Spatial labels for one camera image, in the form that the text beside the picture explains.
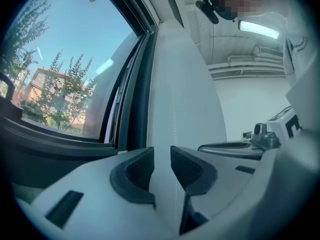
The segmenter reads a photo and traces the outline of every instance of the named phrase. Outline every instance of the ceiling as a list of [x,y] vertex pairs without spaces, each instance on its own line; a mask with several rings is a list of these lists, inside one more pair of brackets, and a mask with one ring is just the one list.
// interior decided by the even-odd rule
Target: ceiling
[[[174,17],[173,7],[170,6],[168,0],[149,1],[160,21]],[[227,62],[230,55],[251,56],[256,46],[283,50],[286,28],[285,20],[280,15],[269,13],[259,17],[236,18],[234,22],[218,16],[219,23],[213,25],[195,6],[196,1],[175,0],[175,3],[184,28],[192,37],[208,67]],[[250,21],[277,30],[280,32],[279,38],[275,40],[263,35],[240,31],[238,30],[239,20]]]

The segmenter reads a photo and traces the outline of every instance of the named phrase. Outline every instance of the car window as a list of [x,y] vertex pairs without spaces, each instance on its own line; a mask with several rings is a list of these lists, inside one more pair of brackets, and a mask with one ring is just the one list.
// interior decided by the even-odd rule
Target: car window
[[114,77],[107,73],[117,64],[114,53],[134,38],[111,0],[29,0],[9,28],[1,55],[1,70],[15,86],[12,102],[28,122],[97,137],[85,127],[86,119],[106,109],[90,109],[100,102],[95,92],[103,92],[96,86]]

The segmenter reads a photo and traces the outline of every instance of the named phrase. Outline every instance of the sky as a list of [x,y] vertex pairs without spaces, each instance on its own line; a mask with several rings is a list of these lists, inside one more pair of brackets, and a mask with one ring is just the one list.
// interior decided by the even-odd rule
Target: sky
[[87,78],[94,78],[96,71],[108,61],[133,32],[129,24],[110,0],[49,0],[51,7],[40,19],[48,16],[49,29],[33,42],[27,44],[27,50],[36,50],[33,59],[38,64],[28,68],[32,77],[37,67],[48,69],[61,50],[61,61],[64,60],[61,72],[69,66],[71,57],[75,60],[83,54],[82,66],[87,65],[91,57],[93,62]]

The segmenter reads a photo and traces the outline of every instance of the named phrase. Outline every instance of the house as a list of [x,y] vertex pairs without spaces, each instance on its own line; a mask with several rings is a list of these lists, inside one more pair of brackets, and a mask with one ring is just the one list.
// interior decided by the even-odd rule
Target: house
[[[64,78],[69,76],[68,74],[65,74],[62,72],[52,72],[49,69],[46,69],[43,67],[37,67],[29,84],[25,87],[24,95],[23,95],[23,99],[25,101],[31,102],[31,101],[37,100],[37,98],[41,96],[42,89],[45,83],[45,78],[49,74],[54,74],[54,76],[57,77],[57,81],[61,80],[62,83],[64,81]],[[72,103],[73,101],[72,98],[70,98],[69,96],[66,96],[64,100],[67,103]],[[73,122],[71,122],[71,126],[76,130],[82,131],[84,127],[84,123],[85,123],[85,119],[80,119],[79,121],[74,120]]]
[[[14,94],[13,94],[13,97],[12,97],[12,102],[19,105],[20,104],[20,97],[21,97],[21,94],[24,92],[25,90],[25,79],[27,77],[27,75],[29,74],[29,69],[27,68],[21,68],[20,72],[18,73],[17,77],[15,79],[10,79],[14,85]],[[8,89],[8,86],[5,82],[3,81],[0,81],[0,95],[1,96],[5,96],[6,93],[7,93],[7,89]]]

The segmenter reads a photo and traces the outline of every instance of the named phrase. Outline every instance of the window frame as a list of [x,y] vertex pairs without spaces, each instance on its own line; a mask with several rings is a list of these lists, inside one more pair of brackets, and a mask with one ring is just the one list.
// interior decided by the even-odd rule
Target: window frame
[[[139,73],[139,68],[142,60],[142,56],[145,53],[146,43],[148,42],[150,34],[153,35],[155,31],[157,31],[157,28],[154,27],[154,21],[148,11],[148,9],[145,7],[144,3],[141,0],[110,0],[112,4],[118,9],[118,11],[121,13],[121,15],[124,17],[124,19],[128,22],[128,24],[131,26],[133,32],[137,35],[137,43],[135,44],[133,50],[130,52],[129,57],[125,61],[123,67],[120,70],[120,74],[117,77],[117,80],[115,81],[111,95],[108,99],[107,106],[104,111],[104,116],[102,119],[101,124],[101,131],[99,136],[91,137],[88,134],[77,134],[73,132],[64,133],[60,130],[51,128],[46,125],[42,125],[40,123],[37,123],[35,121],[32,121],[27,118],[22,118],[20,120],[14,120],[15,123],[18,123],[22,127],[29,128],[33,131],[37,131],[39,133],[50,135],[59,139],[66,139],[70,141],[76,141],[76,142],[91,142],[91,143],[97,143],[97,144],[103,144],[105,141],[105,135],[106,135],[106,129],[108,125],[108,119],[110,116],[113,118],[116,118],[116,120],[120,120],[121,123],[114,122],[113,124],[119,124],[120,127],[115,127],[115,125],[111,126],[111,129],[115,131],[116,134],[120,132],[120,137],[123,137],[124,140],[120,141],[120,146],[124,147],[127,143],[127,137],[126,133],[128,133],[128,127],[129,127],[129,117],[130,116],[130,109],[132,104],[133,97],[130,97],[130,94],[127,94],[126,91],[123,91],[121,94],[120,100],[123,103],[121,106],[123,106],[125,109],[121,110],[121,113],[125,114],[126,119],[121,119],[116,114],[110,115],[112,104],[117,92],[117,89],[119,88],[121,81],[128,81],[129,84],[129,90],[133,91],[135,89],[135,84],[137,81],[137,75]],[[128,64],[131,60],[132,56],[138,57],[138,62],[135,60],[134,63],[132,63],[131,67],[128,69],[130,72],[130,76],[133,72],[135,80],[131,77],[127,79],[123,79],[123,76],[125,74],[125,71],[128,67]],[[118,141],[116,139],[113,139],[109,143],[105,143],[105,146],[117,148],[118,147]]]

